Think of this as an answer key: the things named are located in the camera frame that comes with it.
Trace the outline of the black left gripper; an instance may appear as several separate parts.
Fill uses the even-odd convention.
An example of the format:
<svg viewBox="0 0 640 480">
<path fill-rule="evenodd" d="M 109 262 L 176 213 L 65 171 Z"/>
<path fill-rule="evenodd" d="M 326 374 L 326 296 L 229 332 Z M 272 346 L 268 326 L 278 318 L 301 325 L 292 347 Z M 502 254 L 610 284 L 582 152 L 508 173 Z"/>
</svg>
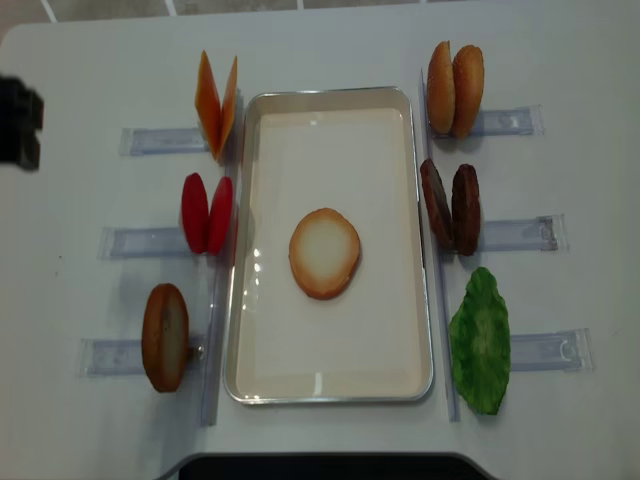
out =
<svg viewBox="0 0 640 480">
<path fill-rule="evenodd" d="M 43 128 L 44 102 L 19 78 L 1 76 L 1 162 L 26 171 L 40 165 L 37 132 Z"/>
</svg>

